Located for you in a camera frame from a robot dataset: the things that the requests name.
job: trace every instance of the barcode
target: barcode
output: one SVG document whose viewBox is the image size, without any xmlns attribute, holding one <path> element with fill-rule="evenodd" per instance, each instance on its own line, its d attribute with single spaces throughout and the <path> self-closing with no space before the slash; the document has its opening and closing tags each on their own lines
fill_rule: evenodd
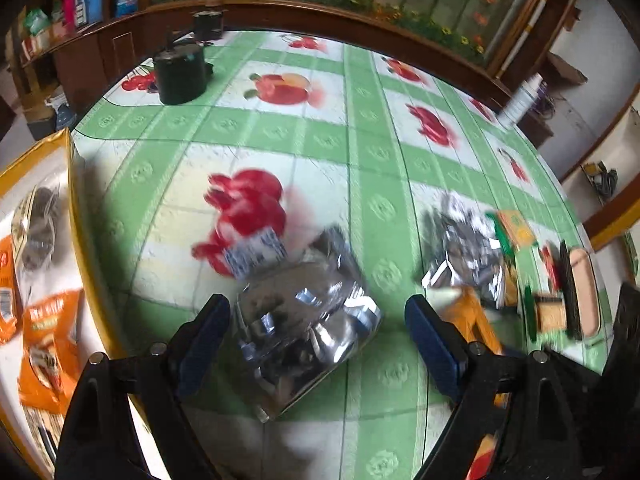
<svg viewBox="0 0 640 480">
<path fill-rule="evenodd" d="M 0 316 L 5 322 L 14 318 L 13 299 L 14 294 L 10 288 L 0 288 Z"/>
</svg>

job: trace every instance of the wall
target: wall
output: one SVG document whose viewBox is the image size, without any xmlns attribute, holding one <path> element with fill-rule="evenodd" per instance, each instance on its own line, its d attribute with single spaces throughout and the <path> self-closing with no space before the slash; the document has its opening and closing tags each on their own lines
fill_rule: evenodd
<svg viewBox="0 0 640 480">
<path fill-rule="evenodd" d="M 587 83 L 563 91 L 547 122 L 554 133 L 540 154 L 560 177 L 593 145 L 640 80 L 640 51 L 607 0 L 578 0 L 580 21 L 563 30 L 551 51 Z"/>
</svg>

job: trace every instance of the blue gripper pad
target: blue gripper pad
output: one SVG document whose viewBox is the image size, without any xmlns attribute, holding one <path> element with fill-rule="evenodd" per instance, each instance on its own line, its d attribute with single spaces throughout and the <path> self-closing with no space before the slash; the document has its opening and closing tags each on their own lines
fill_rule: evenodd
<svg viewBox="0 0 640 480">
<path fill-rule="evenodd" d="M 458 330 L 441 320 L 418 294 L 404 306 L 404 323 L 440 393 L 458 401 L 462 396 L 460 377 L 466 369 L 466 354 L 451 333 L 451 329 Z"/>
<path fill-rule="evenodd" d="M 195 394 L 209 370 L 222 343 L 231 320 L 229 302 L 221 294 L 214 294 L 194 323 L 193 334 L 178 367 L 176 395 L 184 398 Z"/>
</svg>

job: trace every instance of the silver foil bag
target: silver foil bag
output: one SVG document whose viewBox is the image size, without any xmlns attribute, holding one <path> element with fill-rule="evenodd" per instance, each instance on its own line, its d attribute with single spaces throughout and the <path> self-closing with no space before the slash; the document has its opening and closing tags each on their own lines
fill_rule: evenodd
<svg viewBox="0 0 640 480">
<path fill-rule="evenodd" d="M 322 232 L 299 260 L 252 277 L 233 314 L 241 393 L 263 422 L 354 355 L 382 320 L 337 228 Z"/>
<path fill-rule="evenodd" d="M 445 194 L 440 211 L 423 219 L 423 240 L 429 268 L 422 279 L 425 288 L 469 285 L 481 303 L 504 306 L 504 259 L 493 222 L 476 210 L 465 208 L 455 194 Z"/>
</svg>

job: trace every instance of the white label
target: white label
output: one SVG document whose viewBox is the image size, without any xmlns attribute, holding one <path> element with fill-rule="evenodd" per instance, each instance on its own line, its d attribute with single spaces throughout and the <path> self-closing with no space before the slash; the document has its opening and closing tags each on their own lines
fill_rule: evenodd
<svg viewBox="0 0 640 480">
<path fill-rule="evenodd" d="M 265 227 L 224 252 L 226 264 L 238 280 L 244 280 L 256 267 L 287 257 L 284 245 L 271 227 Z"/>
<path fill-rule="evenodd" d="M 9 322 L 14 317 L 13 300 L 14 294 L 10 288 L 0 288 L 0 316 L 5 322 Z"/>
</svg>

